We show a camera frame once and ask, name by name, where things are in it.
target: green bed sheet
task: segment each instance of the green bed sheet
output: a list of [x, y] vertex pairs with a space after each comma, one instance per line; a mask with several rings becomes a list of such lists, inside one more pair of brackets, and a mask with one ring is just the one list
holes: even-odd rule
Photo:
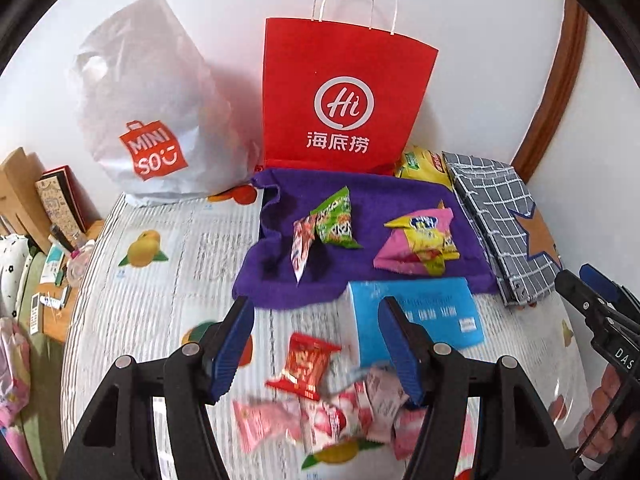
[[40, 282], [46, 257], [34, 256], [29, 269], [18, 323], [30, 342], [31, 397], [20, 412], [33, 463], [42, 480], [54, 480], [62, 461], [60, 381], [63, 345], [44, 334], [29, 335], [31, 297]]

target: wooden desk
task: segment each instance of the wooden desk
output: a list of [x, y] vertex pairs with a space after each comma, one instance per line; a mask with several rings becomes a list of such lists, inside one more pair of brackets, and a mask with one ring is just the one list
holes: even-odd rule
[[[95, 240], [102, 228], [104, 227], [104, 220], [98, 220], [94, 222], [89, 230], [86, 232], [86, 237], [91, 240]], [[62, 297], [62, 290], [67, 286], [66, 277], [62, 281], [60, 286], [56, 286], [54, 283], [41, 283], [36, 287], [36, 292], [41, 294], [47, 294], [52, 298], [59, 299]], [[55, 310], [48, 306], [42, 307], [42, 331], [48, 337], [60, 341], [66, 342], [66, 333], [69, 329], [69, 323], [71, 323], [71, 315], [76, 307], [76, 299], [78, 298], [78, 287], [71, 289], [71, 294], [66, 302], [66, 305], [62, 310]]]

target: metal rivet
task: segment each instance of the metal rivet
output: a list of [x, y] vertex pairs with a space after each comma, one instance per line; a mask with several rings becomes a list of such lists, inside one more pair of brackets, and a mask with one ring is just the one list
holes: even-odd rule
[[116, 359], [116, 368], [126, 368], [131, 364], [131, 357], [128, 355], [121, 355]]
[[438, 355], [449, 355], [451, 353], [451, 347], [446, 343], [436, 343], [433, 345], [433, 351]]
[[511, 368], [513, 370], [514, 368], [518, 367], [518, 360], [515, 357], [511, 357], [510, 355], [505, 355], [502, 358], [502, 365], [505, 368]]
[[198, 343], [187, 343], [182, 347], [182, 353], [185, 355], [196, 355], [200, 351]]

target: purple cloth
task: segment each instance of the purple cloth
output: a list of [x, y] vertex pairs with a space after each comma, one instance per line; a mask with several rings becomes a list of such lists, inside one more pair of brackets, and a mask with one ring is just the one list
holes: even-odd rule
[[[373, 258], [391, 234], [384, 223], [419, 209], [435, 208], [440, 200], [453, 210], [451, 235], [460, 252], [459, 260], [446, 263], [444, 277], [466, 278], [475, 294], [498, 290], [458, 200], [441, 184], [372, 174], [283, 169], [257, 173], [252, 184], [265, 192], [275, 188], [277, 193], [262, 208], [264, 237], [244, 258], [234, 283], [234, 298], [249, 296], [257, 307], [283, 310], [333, 301], [347, 282], [412, 279], [406, 274], [374, 269]], [[297, 285], [290, 259], [293, 222], [344, 186], [350, 191], [353, 236], [363, 248], [324, 245], [316, 239]]]

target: white wall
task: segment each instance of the white wall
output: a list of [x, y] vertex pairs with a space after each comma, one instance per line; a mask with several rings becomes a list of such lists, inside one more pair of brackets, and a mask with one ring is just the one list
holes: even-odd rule
[[[65, 72], [85, 36], [134, 0], [59, 0], [0, 76], [0, 156], [24, 146], [44, 166], [69, 164], [101, 215], [118, 188], [82, 146]], [[307, 17], [311, 0], [168, 0], [242, 111], [260, 129], [264, 19]], [[440, 49], [414, 129], [418, 142], [510, 160], [543, 92], [563, 0], [400, 0], [397, 32]], [[366, 23], [368, 0], [330, 0], [326, 17]], [[386, 28], [391, 0], [376, 0]]]
[[[574, 93], [529, 189], [569, 270], [589, 262], [638, 296], [639, 161], [640, 89], [590, 20]], [[606, 363], [584, 317], [568, 311], [593, 390]]]

